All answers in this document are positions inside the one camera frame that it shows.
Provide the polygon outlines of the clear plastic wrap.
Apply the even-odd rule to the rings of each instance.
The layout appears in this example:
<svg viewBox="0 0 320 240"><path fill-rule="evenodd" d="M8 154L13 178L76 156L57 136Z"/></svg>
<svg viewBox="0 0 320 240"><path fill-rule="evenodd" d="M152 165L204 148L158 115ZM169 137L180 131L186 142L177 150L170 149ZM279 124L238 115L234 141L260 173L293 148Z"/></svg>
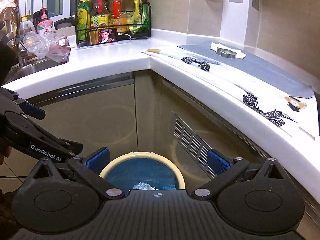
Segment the clear plastic wrap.
<svg viewBox="0 0 320 240"><path fill-rule="evenodd" d="M155 187L153 187L153 186L151 186L151 185L149 185L148 183L145 183L145 182L140 182L140 183L138 183L138 184L135 184L134 186L133 186L133 189L134 190L156 190L156 188Z"/></svg>

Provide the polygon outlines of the white paper napkin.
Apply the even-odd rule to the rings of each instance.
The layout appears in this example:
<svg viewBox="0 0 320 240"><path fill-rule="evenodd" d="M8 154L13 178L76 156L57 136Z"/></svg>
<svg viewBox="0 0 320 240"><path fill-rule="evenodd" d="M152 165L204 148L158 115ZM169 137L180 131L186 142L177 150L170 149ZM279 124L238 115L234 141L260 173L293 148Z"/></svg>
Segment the white paper napkin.
<svg viewBox="0 0 320 240"><path fill-rule="evenodd" d="M217 44L212 42L210 45L210 49L215 51L217 55L225 58L243 60L246 57L246 54L243 53L240 49L232 49L220 43Z"/></svg>

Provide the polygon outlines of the cream blue-lined trash bin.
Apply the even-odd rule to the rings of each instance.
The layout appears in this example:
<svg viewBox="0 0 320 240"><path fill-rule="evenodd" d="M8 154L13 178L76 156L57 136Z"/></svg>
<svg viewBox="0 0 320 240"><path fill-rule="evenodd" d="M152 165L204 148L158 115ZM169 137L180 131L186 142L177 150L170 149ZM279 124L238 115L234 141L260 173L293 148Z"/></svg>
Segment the cream blue-lined trash bin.
<svg viewBox="0 0 320 240"><path fill-rule="evenodd" d="M185 181L179 168L154 152L130 152L107 164L100 177L128 193L135 184L148 183L156 190L183 190Z"/></svg>

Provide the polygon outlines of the stainless steel sink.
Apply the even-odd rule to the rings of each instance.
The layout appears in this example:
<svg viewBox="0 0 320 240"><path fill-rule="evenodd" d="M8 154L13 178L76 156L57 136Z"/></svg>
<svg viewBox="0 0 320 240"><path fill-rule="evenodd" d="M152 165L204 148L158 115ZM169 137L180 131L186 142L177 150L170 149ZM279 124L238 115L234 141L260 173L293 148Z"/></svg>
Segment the stainless steel sink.
<svg viewBox="0 0 320 240"><path fill-rule="evenodd" d="M61 65L61 63L57 63L48 58L43 58L36 59L22 68L20 68L18 65L13 66L4 80L4 84L58 65Z"/></svg>

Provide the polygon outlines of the steel sink faucet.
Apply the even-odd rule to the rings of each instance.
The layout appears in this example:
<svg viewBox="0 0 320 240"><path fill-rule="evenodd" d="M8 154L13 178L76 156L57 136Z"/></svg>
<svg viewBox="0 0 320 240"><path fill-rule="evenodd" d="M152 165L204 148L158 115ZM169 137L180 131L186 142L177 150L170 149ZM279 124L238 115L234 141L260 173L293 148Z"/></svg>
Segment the steel sink faucet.
<svg viewBox="0 0 320 240"><path fill-rule="evenodd" d="M27 65L27 49L22 42L20 30L20 12L18 7L7 0L7 4L1 5L1 24L8 22L11 31L4 37L4 43L8 45L17 54L19 68Z"/></svg>

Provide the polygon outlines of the grey cabinet vent grille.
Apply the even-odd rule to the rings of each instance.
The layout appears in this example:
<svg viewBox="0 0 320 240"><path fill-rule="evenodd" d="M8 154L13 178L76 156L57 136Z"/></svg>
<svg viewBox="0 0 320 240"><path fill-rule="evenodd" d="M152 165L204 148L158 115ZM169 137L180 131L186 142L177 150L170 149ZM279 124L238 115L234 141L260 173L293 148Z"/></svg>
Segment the grey cabinet vent grille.
<svg viewBox="0 0 320 240"><path fill-rule="evenodd" d="M171 113L170 134L210 179L216 176L216 173L209 167L207 161L210 146L175 112Z"/></svg>

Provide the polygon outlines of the pink dish soap bottle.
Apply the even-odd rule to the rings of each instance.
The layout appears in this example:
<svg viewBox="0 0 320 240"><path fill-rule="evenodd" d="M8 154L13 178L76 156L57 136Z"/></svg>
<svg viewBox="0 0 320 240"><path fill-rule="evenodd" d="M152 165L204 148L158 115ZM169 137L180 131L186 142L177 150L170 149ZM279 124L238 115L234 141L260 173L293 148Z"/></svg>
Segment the pink dish soap bottle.
<svg viewBox="0 0 320 240"><path fill-rule="evenodd" d="M49 33L53 33L53 21L49 19L46 8L42 8L41 21L37 25L37 32L40 36L45 37Z"/></svg>

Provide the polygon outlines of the smartphone showing video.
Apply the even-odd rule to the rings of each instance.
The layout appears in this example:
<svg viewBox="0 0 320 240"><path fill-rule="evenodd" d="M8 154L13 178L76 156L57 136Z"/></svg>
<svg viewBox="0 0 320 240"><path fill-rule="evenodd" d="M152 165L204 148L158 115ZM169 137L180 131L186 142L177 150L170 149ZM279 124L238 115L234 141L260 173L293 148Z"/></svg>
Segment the smartphone showing video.
<svg viewBox="0 0 320 240"><path fill-rule="evenodd" d="M90 29L88 31L88 38L86 44L88 46L93 46L97 44L113 43L117 42L117 29Z"/></svg>

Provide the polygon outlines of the white patterned table mat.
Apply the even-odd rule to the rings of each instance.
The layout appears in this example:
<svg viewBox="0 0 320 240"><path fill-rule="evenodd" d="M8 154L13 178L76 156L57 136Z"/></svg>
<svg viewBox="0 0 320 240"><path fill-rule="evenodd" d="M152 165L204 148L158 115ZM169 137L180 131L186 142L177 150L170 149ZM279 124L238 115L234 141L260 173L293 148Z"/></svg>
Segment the white patterned table mat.
<svg viewBox="0 0 320 240"><path fill-rule="evenodd" d="M291 95L256 77L225 63L189 53L186 50L175 51L173 54L179 55L180 58L175 59L159 54L149 55L159 56L181 69L192 70L201 80L209 82L224 93L241 101L291 136L300 132L312 138L317 136L318 121L310 99L296 98L305 103L306 108L295 112L288 106L285 99L286 96Z"/></svg>

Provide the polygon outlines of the green yellow-capped bottle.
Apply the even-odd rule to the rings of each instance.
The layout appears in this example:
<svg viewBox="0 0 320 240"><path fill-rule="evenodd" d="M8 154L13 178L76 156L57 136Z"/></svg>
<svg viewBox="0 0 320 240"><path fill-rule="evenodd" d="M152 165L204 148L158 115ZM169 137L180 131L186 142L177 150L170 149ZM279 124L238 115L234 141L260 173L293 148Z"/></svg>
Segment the green yellow-capped bottle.
<svg viewBox="0 0 320 240"><path fill-rule="evenodd" d="M78 40L86 39L87 29L90 25L91 0L79 0L78 3Z"/></svg>

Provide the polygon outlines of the red-capped sauce bottle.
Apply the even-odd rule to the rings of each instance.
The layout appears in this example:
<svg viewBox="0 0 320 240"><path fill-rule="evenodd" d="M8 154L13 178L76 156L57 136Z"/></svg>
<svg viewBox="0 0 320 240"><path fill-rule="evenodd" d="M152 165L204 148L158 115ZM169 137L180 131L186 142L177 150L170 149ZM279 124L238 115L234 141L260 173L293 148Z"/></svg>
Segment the red-capped sauce bottle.
<svg viewBox="0 0 320 240"><path fill-rule="evenodd" d="M90 12L91 28L108 26L108 9L105 7L105 0L95 0Z"/></svg>

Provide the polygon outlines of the red-label oil bottle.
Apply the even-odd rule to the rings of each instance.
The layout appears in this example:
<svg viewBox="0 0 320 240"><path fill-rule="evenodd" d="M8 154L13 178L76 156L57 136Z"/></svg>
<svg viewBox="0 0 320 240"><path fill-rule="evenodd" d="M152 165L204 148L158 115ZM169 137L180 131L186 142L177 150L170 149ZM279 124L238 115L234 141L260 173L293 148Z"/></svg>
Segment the red-label oil bottle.
<svg viewBox="0 0 320 240"><path fill-rule="evenodd" d="M123 0L111 0L111 16L109 18L109 25L116 26L117 32L128 32L127 16L123 12Z"/></svg>

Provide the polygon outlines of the grey counter mat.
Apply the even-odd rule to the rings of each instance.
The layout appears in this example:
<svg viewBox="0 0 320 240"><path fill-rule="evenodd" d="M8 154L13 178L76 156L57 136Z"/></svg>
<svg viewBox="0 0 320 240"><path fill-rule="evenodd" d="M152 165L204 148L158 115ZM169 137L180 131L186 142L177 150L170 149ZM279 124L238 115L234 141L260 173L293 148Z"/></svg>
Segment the grey counter mat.
<svg viewBox="0 0 320 240"><path fill-rule="evenodd" d="M244 59L230 59L217 55L215 51L210 49L208 43L182 45L180 48L239 69L295 98L310 99L315 96L310 85L251 53L247 53Z"/></svg>

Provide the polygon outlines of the yellow green snack bag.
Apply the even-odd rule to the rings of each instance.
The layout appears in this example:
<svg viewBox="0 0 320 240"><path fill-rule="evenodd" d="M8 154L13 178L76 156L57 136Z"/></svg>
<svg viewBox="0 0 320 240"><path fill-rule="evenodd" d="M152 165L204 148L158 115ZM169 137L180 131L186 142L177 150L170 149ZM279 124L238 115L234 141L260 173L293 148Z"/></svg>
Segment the yellow green snack bag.
<svg viewBox="0 0 320 240"><path fill-rule="evenodd" d="M135 9L128 20L129 30L132 34L148 30L148 13L146 4L142 0L134 0Z"/></svg>

